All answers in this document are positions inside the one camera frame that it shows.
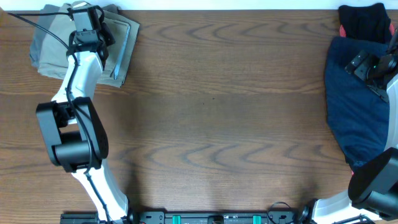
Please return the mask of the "beige khaki shorts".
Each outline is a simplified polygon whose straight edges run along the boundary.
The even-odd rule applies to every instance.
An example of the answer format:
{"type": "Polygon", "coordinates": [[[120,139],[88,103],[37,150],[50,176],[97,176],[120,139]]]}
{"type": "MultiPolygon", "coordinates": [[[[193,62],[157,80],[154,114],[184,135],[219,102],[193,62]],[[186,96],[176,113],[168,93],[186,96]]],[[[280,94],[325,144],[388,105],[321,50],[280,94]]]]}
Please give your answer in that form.
{"type": "MultiPolygon", "coordinates": [[[[76,5],[86,5],[84,1],[65,3],[59,7],[60,15],[50,25],[49,31],[68,43],[70,34],[76,30],[75,23],[63,15],[67,9],[76,5]]],[[[98,83],[121,87],[126,79],[131,55],[136,43],[139,24],[116,13],[104,10],[104,21],[108,25],[115,43],[108,47],[109,57],[98,83]]],[[[47,77],[64,79],[68,68],[66,48],[51,35],[46,35],[42,44],[40,62],[37,71],[47,77]]]]}

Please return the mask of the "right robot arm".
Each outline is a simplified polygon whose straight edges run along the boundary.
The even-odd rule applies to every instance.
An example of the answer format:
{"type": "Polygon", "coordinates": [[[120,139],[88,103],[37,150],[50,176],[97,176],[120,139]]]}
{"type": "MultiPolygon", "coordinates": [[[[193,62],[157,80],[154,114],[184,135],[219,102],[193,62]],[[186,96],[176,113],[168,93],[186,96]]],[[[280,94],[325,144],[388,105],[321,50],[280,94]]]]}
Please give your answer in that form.
{"type": "Polygon", "coordinates": [[[397,41],[335,37],[325,67],[327,123],[351,169],[348,188],[303,208],[297,223],[397,218],[397,41]]]}

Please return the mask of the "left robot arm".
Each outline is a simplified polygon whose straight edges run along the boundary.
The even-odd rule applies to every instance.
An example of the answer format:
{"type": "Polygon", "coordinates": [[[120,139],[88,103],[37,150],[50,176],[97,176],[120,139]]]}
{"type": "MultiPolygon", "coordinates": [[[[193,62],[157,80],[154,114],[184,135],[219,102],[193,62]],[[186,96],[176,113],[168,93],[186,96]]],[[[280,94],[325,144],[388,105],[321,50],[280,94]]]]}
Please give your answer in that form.
{"type": "Polygon", "coordinates": [[[50,161],[70,173],[93,201],[98,223],[131,223],[129,200],[108,164],[108,137],[93,105],[108,46],[115,40],[106,23],[76,25],[68,40],[62,85],[36,116],[50,161]]]}

